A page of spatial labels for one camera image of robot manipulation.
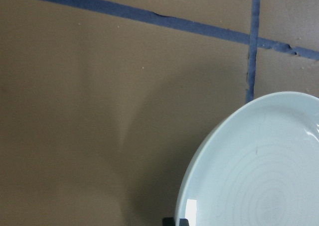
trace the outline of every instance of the plate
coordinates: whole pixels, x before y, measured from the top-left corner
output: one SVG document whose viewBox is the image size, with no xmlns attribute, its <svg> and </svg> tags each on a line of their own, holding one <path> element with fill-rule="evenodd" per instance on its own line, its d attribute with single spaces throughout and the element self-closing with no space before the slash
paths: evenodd
<svg viewBox="0 0 319 226">
<path fill-rule="evenodd" d="M 175 221 L 318 226 L 318 189 L 319 99 L 274 93 L 240 108 L 200 145 L 179 191 Z"/>
</svg>

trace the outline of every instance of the blue tape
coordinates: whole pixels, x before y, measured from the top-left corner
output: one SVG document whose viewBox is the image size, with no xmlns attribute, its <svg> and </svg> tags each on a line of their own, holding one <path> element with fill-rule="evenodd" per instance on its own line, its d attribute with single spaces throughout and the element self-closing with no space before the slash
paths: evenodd
<svg viewBox="0 0 319 226">
<path fill-rule="evenodd" d="M 319 52 L 307 48 L 292 47 L 287 43 L 281 43 L 266 38 L 258 38 L 258 47 L 265 49 L 274 49 L 278 52 L 288 53 L 292 55 L 301 56 L 304 58 L 311 58 L 319 60 Z"/>
<path fill-rule="evenodd" d="M 107 0 L 44 0 L 59 3 L 99 13 L 105 13 L 117 17 L 128 18 L 163 27 L 178 29 L 191 33 L 197 33 L 210 37 L 216 37 L 233 42 L 249 44 L 249 35 L 229 29 L 211 26 L 208 24 L 193 22 L 190 20 L 162 16 L 154 12 L 134 8 L 127 5 L 110 2 Z"/>
<path fill-rule="evenodd" d="M 252 0 L 246 102 L 254 99 L 256 56 L 258 48 L 260 0 Z"/>
</svg>

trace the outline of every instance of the white ceramic plate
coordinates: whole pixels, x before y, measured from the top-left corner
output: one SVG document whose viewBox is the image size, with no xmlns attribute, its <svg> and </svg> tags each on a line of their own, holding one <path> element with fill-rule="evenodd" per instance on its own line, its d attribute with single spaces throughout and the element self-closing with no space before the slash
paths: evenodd
<svg viewBox="0 0 319 226">
<path fill-rule="evenodd" d="M 258 98 L 201 144 L 175 221 L 189 226 L 319 226 L 319 99 Z"/>
</svg>

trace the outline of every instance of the blue painter's tape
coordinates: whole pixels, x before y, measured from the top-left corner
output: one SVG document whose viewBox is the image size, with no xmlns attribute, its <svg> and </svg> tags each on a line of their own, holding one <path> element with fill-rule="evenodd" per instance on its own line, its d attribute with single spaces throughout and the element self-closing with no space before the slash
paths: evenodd
<svg viewBox="0 0 319 226">
<path fill-rule="evenodd" d="M 246 102 L 254 99 L 256 56 L 258 48 L 260 0 L 252 0 Z"/>
<path fill-rule="evenodd" d="M 311 58 L 319 60 L 319 52 L 307 48 L 292 47 L 287 43 L 281 43 L 266 38 L 258 38 L 258 47 L 265 49 L 274 49 L 278 52 L 288 53 L 292 55 L 301 56 L 304 58 Z"/>
<path fill-rule="evenodd" d="M 107 0 L 44 0 L 122 18 L 128 18 L 163 27 L 216 37 L 233 42 L 249 44 L 249 35 L 229 29 L 193 22 L 190 20 L 162 16 L 154 12 Z"/>
</svg>

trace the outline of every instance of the brown surface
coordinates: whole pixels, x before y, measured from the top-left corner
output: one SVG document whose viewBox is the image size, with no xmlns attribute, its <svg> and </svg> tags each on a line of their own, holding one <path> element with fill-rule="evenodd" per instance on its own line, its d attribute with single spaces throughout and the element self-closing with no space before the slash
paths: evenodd
<svg viewBox="0 0 319 226">
<path fill-rule="evenodd" d="M 244 104 L 248 46 L 38 0 L 0 9 L 0 225 L 172 216 L 194 151 Z"/>
<path fill-rule="evenodd" d="M 244 33 L 250 32 L 251 0 L 109 0 Z"/>
<path fill-rule="evenodd" d="M 255 97 L 296 91 L 319 97 L 319 61 L 259 49 Z"/>
<path fill-rule="evenodd" d="M 260 37 L 319 51 L 319 0 L 261 0 Z"/>
</svg>

